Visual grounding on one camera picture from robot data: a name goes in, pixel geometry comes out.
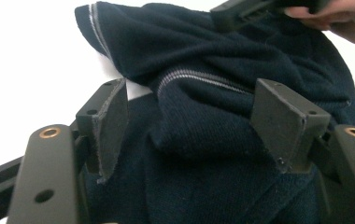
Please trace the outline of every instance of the finger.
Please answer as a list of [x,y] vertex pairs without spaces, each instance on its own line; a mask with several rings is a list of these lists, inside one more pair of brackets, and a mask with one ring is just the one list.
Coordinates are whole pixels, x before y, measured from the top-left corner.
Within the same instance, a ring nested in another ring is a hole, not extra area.
[[331,0],[328,6],[317,14],[310,14],[307,7],[287,7],[285,8],[285,14],[297,19],[311,19],[344,11],[353,11],[354,9],[355,1]]
[[346,40],[355,43],[355,22],[334,23],[331,26],[331,31],[344,37]]
[[341,12],[328,16],[301,20],[304,25],[321,31],[330,30],[332,23],[348,21],[352,21],[352,14],[349,12]]

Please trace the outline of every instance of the navy blue fleece jacket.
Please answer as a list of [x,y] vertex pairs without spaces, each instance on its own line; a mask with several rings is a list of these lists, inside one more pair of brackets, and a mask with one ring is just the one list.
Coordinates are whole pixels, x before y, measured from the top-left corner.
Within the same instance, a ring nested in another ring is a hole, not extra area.
[[207,12],[96,3],[78,27],[152,94],[130,102],[114,175],[89,175],[92,219],[119,223],[317,223],[313,171],[280,174],[249,124],[256,79],[281,82],[355,125],[355,90],[333,44],[269,15],[229,34]]

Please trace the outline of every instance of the white background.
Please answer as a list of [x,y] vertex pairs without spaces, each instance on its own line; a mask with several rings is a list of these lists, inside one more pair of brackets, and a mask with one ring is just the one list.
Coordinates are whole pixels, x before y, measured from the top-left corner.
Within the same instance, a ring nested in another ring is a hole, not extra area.
[[[210,10],[224,0],[160,2]],[[88,3],[0,1],[0,165],[22,156],[35,130],[70,125],[97,88],[119,76],[77,27],[74,9]],[[355,77],[355,45],[331,38]]]

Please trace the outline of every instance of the fleece fabric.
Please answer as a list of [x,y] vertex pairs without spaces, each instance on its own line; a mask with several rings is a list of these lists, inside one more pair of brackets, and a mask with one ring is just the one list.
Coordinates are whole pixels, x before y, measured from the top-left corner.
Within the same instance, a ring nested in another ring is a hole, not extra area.
[[281,174],[249,118],[256,79],[266,78],[332,114],[331,129],[355,125],[351,74],[321,32],[270,14],[220,34],[208,12],[165,4],[98,2],[76,19],[123,76],[152,89],[129,103],[113,176],[103,185],[87,176],[92,220],[319,222],[316,171]]

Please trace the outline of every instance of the black metal frame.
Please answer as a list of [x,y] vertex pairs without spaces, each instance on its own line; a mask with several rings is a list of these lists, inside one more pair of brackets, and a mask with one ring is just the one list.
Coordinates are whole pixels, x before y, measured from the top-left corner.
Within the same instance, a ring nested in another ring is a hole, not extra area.
[[[113,86],[121,84],[121,80],[114,82]],[[102,92],[113,98],[118,96],[114,90]],[[86,108],[100,108],[104,104],[94,105],[90,100],[88,105]],[[317,189],[322,223],[355,223],[355,127],[338,125],[327,132],[328,118],[327,113],[288,87],[258,80],[251,122],[277,167],[283,173],[305,173],[314,163],[319,168]],[[121,120],[118,126],[123,133],[126,122]],[[291,138],[269,134],[269,130],[275,132],[276,126],[283,127],[279,132],[291,130],[287,133]],[[12,224],[91,223],[81,170],[96,151],[92,151],[88,135],[81,133],[76,122],[70,127],[44,127],[31,135],[23,158],[0,166],[0,219],[8,216],[8,223]],[[288,150],[275,147],[281,142]]]

